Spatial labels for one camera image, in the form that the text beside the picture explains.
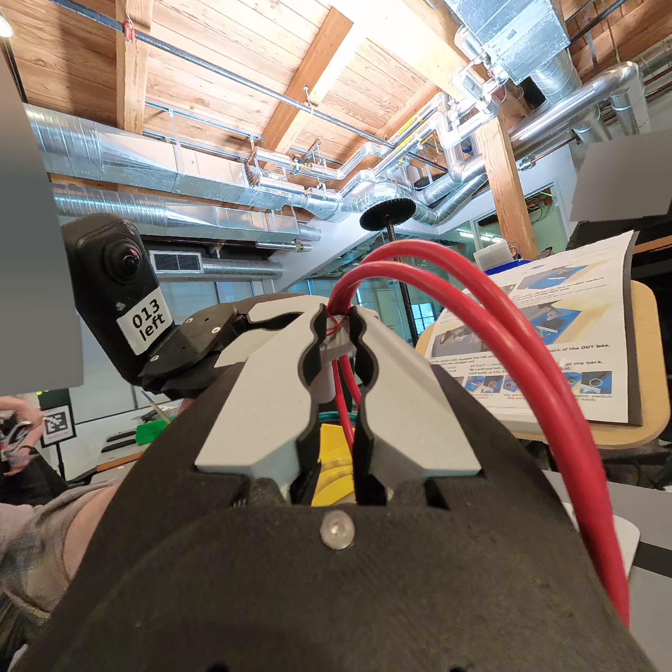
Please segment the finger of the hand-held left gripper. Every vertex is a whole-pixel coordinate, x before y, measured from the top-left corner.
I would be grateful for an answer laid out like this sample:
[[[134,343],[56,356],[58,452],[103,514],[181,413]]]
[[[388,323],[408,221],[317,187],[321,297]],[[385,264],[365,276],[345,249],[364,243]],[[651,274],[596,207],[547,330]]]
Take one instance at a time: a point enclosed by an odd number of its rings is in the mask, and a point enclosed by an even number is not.
[[[321,371],[310,385],[311,394],[316,402],[335,400],[335,376],[332,362],[336,362],[341,356],[354,354],[354,346],[349,339],[348,321],[338,326],[337,317],[328,317],[326,326],[326,337],[318,350],[321,358]],[[277,331],[253,329],[244,332],[222,350],[214,367],[221,368],[225,365],[245,363],[258,349],[286,330],[287,328],[284,327]]]
[[[277,321],[285,315],[314,315],[321,306],[327,306],[329,298],[319,295],[292,294],[286,298],[256,303],[247,313],[249,324]]]

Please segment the dark ceiling sprinkler pipe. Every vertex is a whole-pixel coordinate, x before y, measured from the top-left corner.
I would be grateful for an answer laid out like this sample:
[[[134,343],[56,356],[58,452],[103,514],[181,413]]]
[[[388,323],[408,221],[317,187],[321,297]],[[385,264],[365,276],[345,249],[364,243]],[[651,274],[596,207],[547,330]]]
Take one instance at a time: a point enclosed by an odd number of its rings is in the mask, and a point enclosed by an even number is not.
[[[90,21],[95,22],[96,24],[103,26],[105,28],[111,29],[115,32],[118,32],[122,35],[126,35],[127,29],[126,29],[126,22],[125,21],[119,21],[116,19],[113,19],[112,17],[103,14],[101,12],[98,12],[96,10],[90,9],[86,7],[85,5],[82,5],[80,3],[77,3],[75,1],[51,1],[52,4],[55,4],[58,7],[61,7],[63,9],[66,9],[82,18],[88,19]],[[257,93],[260,93],[263,96],[270,97],[277,102],[288,106],[290,108],[293,108],[296,111],[306,113],[309,117],[315,118],[318,120],[322,120],[324,122],[327,122],[328,124],[331,124],[333,126],[336,126],[342,130],[349,131],[351,133],[354,133],[360,138],[363,138],[365,140],[368,140],[370,142],[374,142],[378,145],[381,145],[383,147],[388,147],[388,148],[393,148],[394,145],[384,139],[381,139],[369,132],[366,132],[364,130],[361,130],[351,124],[348,124],[346,122],[343,122],[339,119],[336,119],[335,117],[328,115],[323,112],[319,112],[315,106],[309,106],[307,104],[303,104],[298,102],[295,99],[292,99],[289,96],[286,96],[284,94],[281,94],[277,91],[274,91],[271,88],[265,87],[261,85],[260,83],[257,83],[253,80],[250,80],[246,77],[243,77],[241,75],[238,75],[235,72],[232,72],[228,69],[225,69],[221,66],[218,66],[217,64],[214,64],[210,61],[204,60],[203,58],[200,58],[197,55],[193,55],[184,49],[178,48],[177,46],[173,46],[170,43],[167,43],[163,40],[160,40],[158,38],[155,38],[151,36],[150,34],[147,34],[146,32],[140,31],[138,28],[133,28],[132,33],[135,37],[135,39],[141,43],[146,44],[147,46],[151,46],[153,48],[159,49],[160,51],[163,51],[164,53],[167,53],[169,55],[175,56],[187,63],[191,63],[193,65],[196,65],[200,68],[205,69],[206,71],[212,72],[220,77],[223,77],[224,79],[227,79],[229,81],[232,81],[233,83],[237,83],[239,85],[242,85],[243,87],[249,88]]]

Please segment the white vent grille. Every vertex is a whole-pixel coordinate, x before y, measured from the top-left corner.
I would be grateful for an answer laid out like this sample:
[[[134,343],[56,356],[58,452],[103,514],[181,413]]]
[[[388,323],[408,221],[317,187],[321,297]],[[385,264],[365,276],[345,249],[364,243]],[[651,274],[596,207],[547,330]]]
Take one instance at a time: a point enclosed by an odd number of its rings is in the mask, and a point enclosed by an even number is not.
[[[200,253],[150,250],[149,255],[157,275],[204,274]]]

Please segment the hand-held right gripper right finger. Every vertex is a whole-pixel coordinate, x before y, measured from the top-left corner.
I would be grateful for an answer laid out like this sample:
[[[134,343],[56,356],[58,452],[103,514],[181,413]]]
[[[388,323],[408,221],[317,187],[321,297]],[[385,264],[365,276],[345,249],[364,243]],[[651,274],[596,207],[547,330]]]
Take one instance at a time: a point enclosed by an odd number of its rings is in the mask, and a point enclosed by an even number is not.
[[[428,361],[371,311],[353,307],[349,336],[362,382],[353,444],[356,494],[407,481],[474,476],[481,464]]]

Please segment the sheet metal duct box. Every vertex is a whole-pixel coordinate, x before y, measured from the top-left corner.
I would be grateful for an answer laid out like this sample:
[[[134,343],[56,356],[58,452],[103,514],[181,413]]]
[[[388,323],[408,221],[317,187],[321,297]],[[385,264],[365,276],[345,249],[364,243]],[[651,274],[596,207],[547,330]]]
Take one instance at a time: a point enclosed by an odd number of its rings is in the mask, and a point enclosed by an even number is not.
[[[566,49],[558,1],[445,1],[459,21],[455,45],[474,63],[516,85]]]

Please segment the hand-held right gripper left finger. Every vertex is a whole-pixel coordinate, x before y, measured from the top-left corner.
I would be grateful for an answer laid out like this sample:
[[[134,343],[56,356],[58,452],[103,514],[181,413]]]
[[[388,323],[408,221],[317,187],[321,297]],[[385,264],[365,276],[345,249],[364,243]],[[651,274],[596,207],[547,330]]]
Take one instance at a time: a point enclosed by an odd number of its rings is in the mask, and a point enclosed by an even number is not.
[[[198,471],[269,479],[286,500],[312,500],[320,433],[310,385],[321,371],[326,323],[325,306],[314,315],[248,323],[247,331],[287,330],[237,363],[242,369],[194,462]]]

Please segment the person's left forearm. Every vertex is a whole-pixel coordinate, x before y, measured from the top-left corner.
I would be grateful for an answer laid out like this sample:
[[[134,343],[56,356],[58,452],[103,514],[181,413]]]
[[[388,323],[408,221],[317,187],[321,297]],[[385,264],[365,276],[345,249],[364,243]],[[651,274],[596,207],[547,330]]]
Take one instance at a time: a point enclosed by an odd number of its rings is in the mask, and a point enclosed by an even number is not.
[[[44,505],[1,504],[2,671],[43,631],[121,484],[67,489]]]

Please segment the medium spiral air duct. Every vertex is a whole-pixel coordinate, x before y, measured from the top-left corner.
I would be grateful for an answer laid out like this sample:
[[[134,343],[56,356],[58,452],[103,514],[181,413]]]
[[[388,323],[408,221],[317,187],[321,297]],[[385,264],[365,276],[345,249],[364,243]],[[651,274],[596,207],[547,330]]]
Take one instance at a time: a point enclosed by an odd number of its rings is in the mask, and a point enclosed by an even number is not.
[[[293,244],[319,242],[322,231],[299,223],[294,216],[246,211],[221,206],[180,203],[158,196],[52,184],[62,223],[89,214],[107,213],[133,223],[142,236]]]

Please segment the large spiral air duct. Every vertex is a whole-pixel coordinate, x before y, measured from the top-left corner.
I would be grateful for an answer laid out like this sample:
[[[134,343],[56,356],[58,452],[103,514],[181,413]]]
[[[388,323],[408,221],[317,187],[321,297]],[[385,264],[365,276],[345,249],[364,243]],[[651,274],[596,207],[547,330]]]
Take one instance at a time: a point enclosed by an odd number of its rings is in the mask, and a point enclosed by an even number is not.
[[[358,213],[337,192],[282,180],[249,181],[245,165],[62,112],[24,104],[46,170],[259,209],[302,208],[322,221]]]

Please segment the green plastic bin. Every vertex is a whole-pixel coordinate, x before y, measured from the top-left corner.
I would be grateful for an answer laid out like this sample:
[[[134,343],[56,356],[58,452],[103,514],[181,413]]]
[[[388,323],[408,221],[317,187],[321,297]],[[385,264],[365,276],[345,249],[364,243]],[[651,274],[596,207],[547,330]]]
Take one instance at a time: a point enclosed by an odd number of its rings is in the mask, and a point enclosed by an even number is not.
[[[165,419],[157,419],[138,424],[135,430],[135,443],[138,446],[147,446],[151,444],[170,424],[170,420],[167,421]]]

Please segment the printed instruction sheet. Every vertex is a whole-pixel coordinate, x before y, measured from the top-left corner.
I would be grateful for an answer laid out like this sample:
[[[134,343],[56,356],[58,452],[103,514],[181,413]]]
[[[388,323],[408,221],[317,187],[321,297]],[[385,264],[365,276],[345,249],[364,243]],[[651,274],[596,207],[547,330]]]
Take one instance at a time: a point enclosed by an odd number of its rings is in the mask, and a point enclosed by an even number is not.
[[[592,423],[643,422],[630,274],[638,233],[528,262],[491,276],[559,365]],[[444,309],[425,357],[512,432],[542,431],[519,386],[472,327]]]

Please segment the clear plastic container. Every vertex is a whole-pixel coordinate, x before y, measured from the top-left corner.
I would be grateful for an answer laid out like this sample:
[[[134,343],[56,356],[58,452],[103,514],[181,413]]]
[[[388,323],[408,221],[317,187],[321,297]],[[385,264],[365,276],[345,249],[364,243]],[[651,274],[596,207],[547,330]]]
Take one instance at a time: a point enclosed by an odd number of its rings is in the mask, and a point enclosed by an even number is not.
[[[475,251],[474,261],[480,270],[487,272],[513,263],[518,259],[518,256],[517,247],[502,239]]]

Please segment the thin spiral air duct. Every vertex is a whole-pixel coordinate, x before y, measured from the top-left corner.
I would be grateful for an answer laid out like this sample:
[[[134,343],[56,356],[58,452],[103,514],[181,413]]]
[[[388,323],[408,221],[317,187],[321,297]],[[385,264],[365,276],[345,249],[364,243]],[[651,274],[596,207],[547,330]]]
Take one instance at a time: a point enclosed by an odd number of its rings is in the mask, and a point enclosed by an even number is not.
[[[281,278],[283,267],[273,261],[239,260],[239,259],[211,259],[202,257],[204,274],[200,275],[157,275],[158,278],[181,281],[201,280],[210,278],[213,280],[258,280],[269,278],[272,280]]]

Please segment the silver insulated pipes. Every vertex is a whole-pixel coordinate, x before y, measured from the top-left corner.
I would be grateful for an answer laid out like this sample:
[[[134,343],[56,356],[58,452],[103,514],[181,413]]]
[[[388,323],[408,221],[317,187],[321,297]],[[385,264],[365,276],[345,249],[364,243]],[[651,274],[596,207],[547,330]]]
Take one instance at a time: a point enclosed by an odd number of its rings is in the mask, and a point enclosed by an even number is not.
[[[559,58],[533,73],[533,80],[544,91],[546,103],[509,133],[515,160],[529,157],[568,130],[587,142],[597,142],[597,127],[601,121],[598,104],[607,98],[627,136],[648,128],[649,113],[637,63],[616,64],[576,89],[569,89],[568,77],[568,67],[561,66]],[[393,168],[406,156],[406,153],[392,151],[374,168],[358,172],[340,191],[304,189],[269,173],[252,169],[248,173],[258,190],[281,197],[287,204],[303,208],[325,221],[336,221],[341,213],[363,216],[375,207],[382,210],[383,206],[400,205],[401,223],[415,219],[427,225],[440,224],[472,198],[488,178],[484,144],[475,149],[471,158],[463,158],[460,144],[467,137],[457,137],[447,131],[445,115],[438,107],[431,111],[433,115],[417,131],[437,134],[444,149],[447,171],[420,190],[391,179]]]

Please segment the black pole with disc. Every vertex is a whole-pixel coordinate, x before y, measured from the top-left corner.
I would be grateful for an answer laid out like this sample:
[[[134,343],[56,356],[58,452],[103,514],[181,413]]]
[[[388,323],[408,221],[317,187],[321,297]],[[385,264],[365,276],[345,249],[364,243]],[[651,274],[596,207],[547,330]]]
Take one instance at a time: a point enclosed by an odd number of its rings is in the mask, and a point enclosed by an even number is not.
[[[415,202],[413,200],[407,197],[389,199],[368,208],[359,217],[359,225],[365,231],[387,231],[389,242],[394,242],[397,239],[395,227],[408,221],[413,214],[415,214]],[[398,283],[411,341],[415,346],[418,341],[418,333],[408,287],[401,281],[398,281]]]

